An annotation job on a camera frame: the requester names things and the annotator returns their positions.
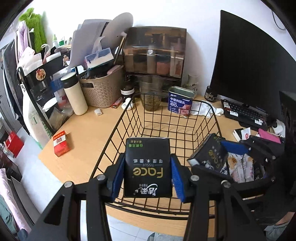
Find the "glass jar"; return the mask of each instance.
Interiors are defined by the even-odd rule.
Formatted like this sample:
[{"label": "glass jar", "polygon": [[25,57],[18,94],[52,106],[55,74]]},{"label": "glass jar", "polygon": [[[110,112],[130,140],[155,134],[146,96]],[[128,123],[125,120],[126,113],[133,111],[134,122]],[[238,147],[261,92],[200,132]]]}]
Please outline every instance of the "glass jar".
[{"label": "glass jar", "polygon": [[156,111],[161,102],[163,79],[157,75],[143,76],[140,81],[141,102],[145,110]]}]

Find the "tile floor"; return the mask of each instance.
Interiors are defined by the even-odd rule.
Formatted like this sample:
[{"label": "tile floor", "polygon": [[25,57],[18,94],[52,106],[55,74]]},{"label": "tile floor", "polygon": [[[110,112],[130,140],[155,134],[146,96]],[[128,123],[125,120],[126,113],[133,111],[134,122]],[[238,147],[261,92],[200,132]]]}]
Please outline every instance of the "tile floor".
[{"label": "tile floor", "polygon": [[[41,213],[62,186],[62,183],[38,159],[41,149],[34,139],[21,128],[17,135],[25,145],[13,161],[22,173],[22,181],[32,202]],[[108,216],[110,232],[113,241],[146,241],[152,231],[140,229]],[[81,203],[81,241],[87,241],[86,236],[86,202]]]}]

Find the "white tumbler bottle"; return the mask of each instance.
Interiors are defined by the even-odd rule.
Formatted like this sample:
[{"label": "white tumbler bottle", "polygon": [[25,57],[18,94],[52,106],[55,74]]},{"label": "white tumbler bottle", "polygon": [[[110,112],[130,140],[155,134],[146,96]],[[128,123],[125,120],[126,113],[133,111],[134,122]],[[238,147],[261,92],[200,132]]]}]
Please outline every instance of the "white tumbler bottle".
[{"label": "white tumbler bottle", "polygon": [[76,115],[83,115],[87,111],[87,103],[85,101],[79,79],[75,72],[71,72],[61,78],[66,95]]}]

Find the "white plastic bag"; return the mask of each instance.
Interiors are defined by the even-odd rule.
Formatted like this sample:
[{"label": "white plastic bag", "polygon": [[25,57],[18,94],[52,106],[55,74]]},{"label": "white plastic bag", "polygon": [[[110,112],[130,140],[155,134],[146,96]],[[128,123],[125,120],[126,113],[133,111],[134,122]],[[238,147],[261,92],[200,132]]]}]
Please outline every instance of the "white plastic bag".
[{"label": "white plastic bag", "polygon": [[[40,148],[43,149],[47,144],[47,142],[49,142],[49,140],[52,138],[52,134],[50,130],[46,127],[44,122],[41,120],[41,118],[39,117],[23,84],[21,84],[21,89],[23,92],[22,112],[23,112],[24,122],[31,136],[35,139],[35,141],[40,146]],[[38,107],[42,111],[45,119],[49,123],[49,120],[46,114],[44,113],[44,111],[42,110],[42,108],[40,107],[40,105],[38,105]]]}]

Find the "mechanical keyboard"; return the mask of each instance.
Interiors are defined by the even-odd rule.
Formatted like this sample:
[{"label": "mechanical keyboard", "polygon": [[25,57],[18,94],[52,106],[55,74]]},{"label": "mechanical keyboard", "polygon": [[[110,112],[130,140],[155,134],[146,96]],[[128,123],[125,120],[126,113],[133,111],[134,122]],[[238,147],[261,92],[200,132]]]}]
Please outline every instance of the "mechanical keyboard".
[{"label": "mechanical keyboard", "polygon": [[221,100],[221,103],[225,117],[243,122],[251,127],[261,128],[265,131],[268,130],[266,120],[259,112],[226,99]]}]

